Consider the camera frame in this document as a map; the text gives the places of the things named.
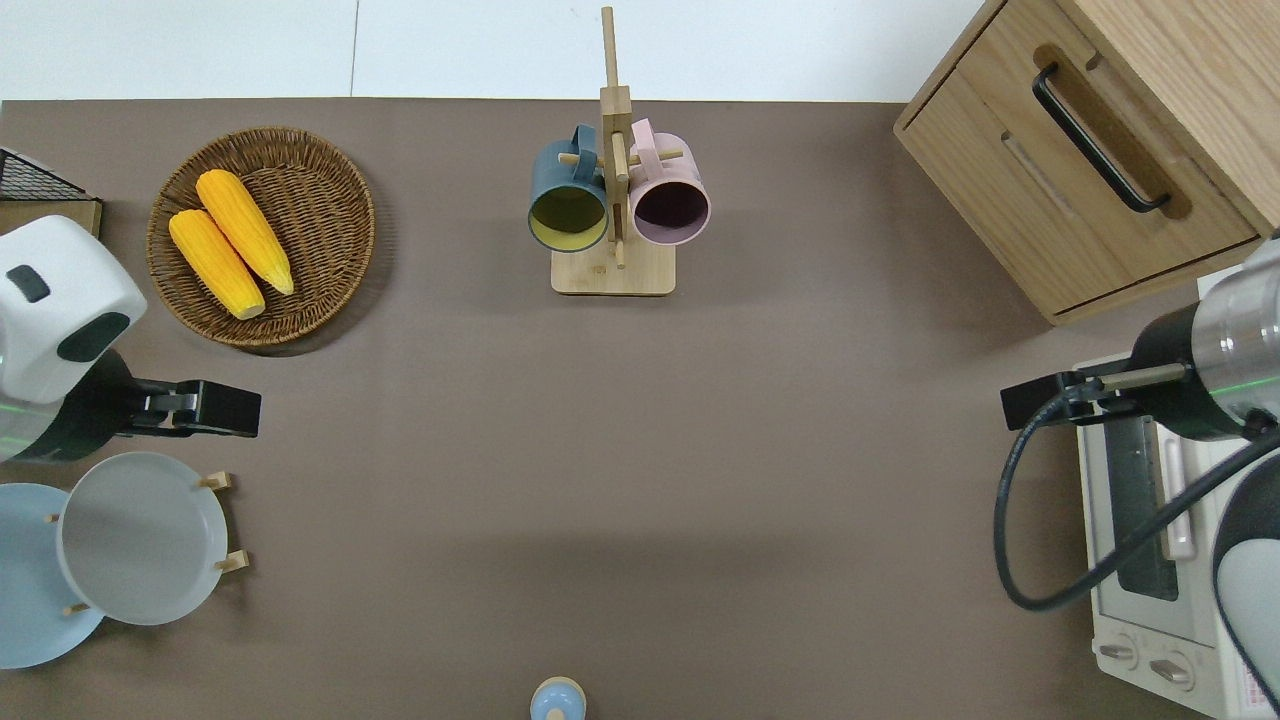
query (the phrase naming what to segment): wooden cabinet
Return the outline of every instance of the wooden cabinet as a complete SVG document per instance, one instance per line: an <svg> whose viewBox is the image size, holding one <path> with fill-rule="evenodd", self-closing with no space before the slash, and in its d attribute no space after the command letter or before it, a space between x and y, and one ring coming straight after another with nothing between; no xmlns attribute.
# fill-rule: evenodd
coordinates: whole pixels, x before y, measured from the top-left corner
<svg viewBox="0 0 1280 720"><path fill-rule="evenodd" d="M1277 27L1270 0L989 0L895 133L1069 322L1280 228Z"/></svg>

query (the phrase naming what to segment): white plate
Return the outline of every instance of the white plate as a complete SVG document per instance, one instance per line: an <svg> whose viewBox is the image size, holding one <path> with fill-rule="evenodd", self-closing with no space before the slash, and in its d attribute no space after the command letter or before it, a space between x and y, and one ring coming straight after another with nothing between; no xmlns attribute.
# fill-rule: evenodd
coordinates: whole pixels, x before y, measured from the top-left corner
<svg viewBox="0 0 1280 720"><path fill-rule="evenodd" d="M227 519L201 475L155 452L95 465L72 489L58 561L72 589L123 623L160 625L209 597L227 557Z"/></svg>
<svg viewBox="0 0 1280 720"><path fill-rule="evenodd" d="M58 566L58 527L67 493L49 486L0 484L0 669L31 667L84 642L102 614L63 610L79 602Z"/></svg>

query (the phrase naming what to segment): brown tabletop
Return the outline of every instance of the brown tabletop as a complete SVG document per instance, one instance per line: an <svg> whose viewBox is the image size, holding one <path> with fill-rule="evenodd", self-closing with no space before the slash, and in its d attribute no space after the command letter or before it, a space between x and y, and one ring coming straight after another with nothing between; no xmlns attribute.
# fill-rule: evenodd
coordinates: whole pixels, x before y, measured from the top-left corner
<svg viewBox="0 0 1280 720"><path fill-rule="evenodd" d="M713 204L664 299L559 296L529 236L534 154L594 102L5 102L0 143L106 201L151 301L134 374L264 406L256 439L0 466L229 470L253 562L182 620L0 673L0 715L520 719L566 674L596 720L1196 716L1096 667L1087 602L1014 607L991 557L1000 388L1125 351L1194 288L1051 329L899 147L900 105L635 110ZM379 213L365 286L289 356L188 331L145 260L169 173L264 124L343 149ZM1046 432L1019 478L1030 589L1084 568L1074 452Z"/></svg>

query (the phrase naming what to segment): corn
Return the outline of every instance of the corn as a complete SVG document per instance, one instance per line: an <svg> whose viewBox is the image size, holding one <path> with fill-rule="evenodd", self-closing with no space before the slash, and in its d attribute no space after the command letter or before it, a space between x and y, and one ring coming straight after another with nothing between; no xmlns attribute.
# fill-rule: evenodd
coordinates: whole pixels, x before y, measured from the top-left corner
<svg viewBox="0 0 1280 720"><path fill-rule="evenodd" d="M262 291L209 213L183 210L169 218L169 237L200 282L232 315L247 320L262 314Z"/></svg>
<svg viewBox="0 0 1280 720"><path fill-rule="evenodd" d="M280 293L293 295L289 259L244 183L234 173L207 170L196 181L196 193L244 264Z"/></svg>

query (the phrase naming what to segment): mug tree stand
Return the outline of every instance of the mug tree stand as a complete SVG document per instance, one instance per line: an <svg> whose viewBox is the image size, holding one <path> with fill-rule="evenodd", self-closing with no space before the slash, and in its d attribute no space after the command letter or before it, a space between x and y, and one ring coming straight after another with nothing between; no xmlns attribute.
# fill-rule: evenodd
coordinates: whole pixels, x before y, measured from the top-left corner
<svg viewBox="0 0 1280 720"><path fill-rule="evenodd" d="M581 252L552 252L552 288L561 295L660 296L676 290L676 249L637 236L627 200L631 147L631 88L618 85L618 59L613 40L613 8L602 10L604 20L604 70L608 85L600 88L600 138L604 147L604 191L608 200L607 242ZM561 161L577 163L576 155Z"/></svg>

